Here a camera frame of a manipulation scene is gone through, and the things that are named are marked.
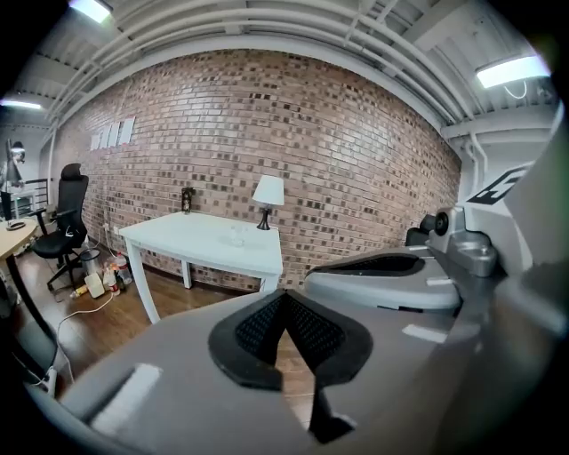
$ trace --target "tabletop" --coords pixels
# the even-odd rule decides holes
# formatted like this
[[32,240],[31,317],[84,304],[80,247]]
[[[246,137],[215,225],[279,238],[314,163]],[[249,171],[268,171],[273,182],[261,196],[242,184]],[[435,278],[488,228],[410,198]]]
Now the tabletop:
[[17,251],[29,238],[34,234],[37,228],[37,222],[31,218],[24,218],[16,221],[24,221],[26,226],[15,231],[8,231],[8,221],[0,223],[0,259],[6,259],[12,253]]
[[[210,267],[219,264],[271,275],[283,272],[278,230],[263,231],[255,223],[205,213],[177,212],[124,227],[119,233],[143,248],[187,262]],[[236,246],[233,236],[243,240],[243,245]]]

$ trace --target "black office chair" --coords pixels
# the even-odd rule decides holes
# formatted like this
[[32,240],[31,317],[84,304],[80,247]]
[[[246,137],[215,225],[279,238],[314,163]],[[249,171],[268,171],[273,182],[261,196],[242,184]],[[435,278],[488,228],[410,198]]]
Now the black office chair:
[[429,232],[435,228],[435,217],[433,215],[425,215],[419,227],[411,227],[407,230],[405,238],[405,246],[424,245],[429,239]]
[[[81,175],[80,167],[81,164],[72,163],[65,166],[61,171],[60,196],[54,218],[57,221],[56,231],[48,234],[45,229],[44,219],[42,218],[45,208],[31,213],[37,216],[39,226],[44,233],[34,243],[32,250],[41,258],[58,258],[60,263],[60,269],[47,282],[47,287],[50,291],[53,291],[53,281],[65,272],[69,273],[71,284],[75,289],[73,269],[81,267],[79,255],[73,249],[81,247],[87,235],[87,228],[81,220],[81,214],[83,212],[83,201],[87,192],[89,177]],[[69,259],[69,254],[75,254],[76,258]]]

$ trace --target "lamp base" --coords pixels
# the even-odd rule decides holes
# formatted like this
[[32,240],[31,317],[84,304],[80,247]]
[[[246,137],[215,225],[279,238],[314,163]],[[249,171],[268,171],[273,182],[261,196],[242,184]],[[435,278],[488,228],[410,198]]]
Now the lamp base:
[[268,212],[269,209],[263,209],[263,219],[260,221],[259,226],[257,226],[257,229],[260,229],[261,231],[270,230],[270,226],[268,225]]

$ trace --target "chair seat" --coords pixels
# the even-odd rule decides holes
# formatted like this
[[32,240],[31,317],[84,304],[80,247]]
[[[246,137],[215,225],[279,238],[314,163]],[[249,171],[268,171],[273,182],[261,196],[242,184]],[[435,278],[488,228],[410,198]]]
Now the chair seat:
[[32,250],[42,258],[58,258],[71,252],[73,241],[74,237],[67,237],[64,232],[55,231],[38,238],[32,245]]

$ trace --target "ceiling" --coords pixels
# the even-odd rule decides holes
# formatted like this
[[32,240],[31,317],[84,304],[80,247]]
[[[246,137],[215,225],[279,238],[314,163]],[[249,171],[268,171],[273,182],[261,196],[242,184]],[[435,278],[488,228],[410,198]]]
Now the ceiling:
[[[479,0],[107,0],[98,24],[68,10],[30,58],[11,98],[40,103],[1,109],[0,124],[48,128],[120,78],[173,56],[228,47],[295,52],[330,61],[384,86],[455,147],[547,137],[557,96],[547,78],[516,100],[484,89],[478,68],[534,54]],[[522,83],[509,84],[515,94]]]

